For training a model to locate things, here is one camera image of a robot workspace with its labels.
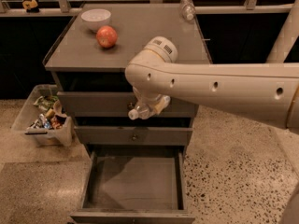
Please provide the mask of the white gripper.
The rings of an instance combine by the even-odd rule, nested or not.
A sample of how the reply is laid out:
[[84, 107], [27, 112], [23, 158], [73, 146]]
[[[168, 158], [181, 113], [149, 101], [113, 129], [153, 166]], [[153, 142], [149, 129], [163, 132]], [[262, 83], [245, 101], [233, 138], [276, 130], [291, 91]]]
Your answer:
[[149, 91], [142, 91], [137, 88], [133, 88], [133, 93], [137, 99], [136, 102], [142, 102], [152, 106], [157, 115], [159, 115], [165, 108], [167, 108], [171, 101], [171, 98], [167, 95], [161, 95]]

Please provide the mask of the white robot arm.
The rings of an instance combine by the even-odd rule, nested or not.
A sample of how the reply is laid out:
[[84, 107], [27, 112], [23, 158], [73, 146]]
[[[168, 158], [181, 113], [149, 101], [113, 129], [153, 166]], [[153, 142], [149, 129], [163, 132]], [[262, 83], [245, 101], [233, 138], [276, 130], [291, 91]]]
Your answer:
[[157, 36], [128, 63], [125, 77], [139, 100], [167, 95], [299, 134], [296, 63], [180, 64], [177, 57], [175, 45]]

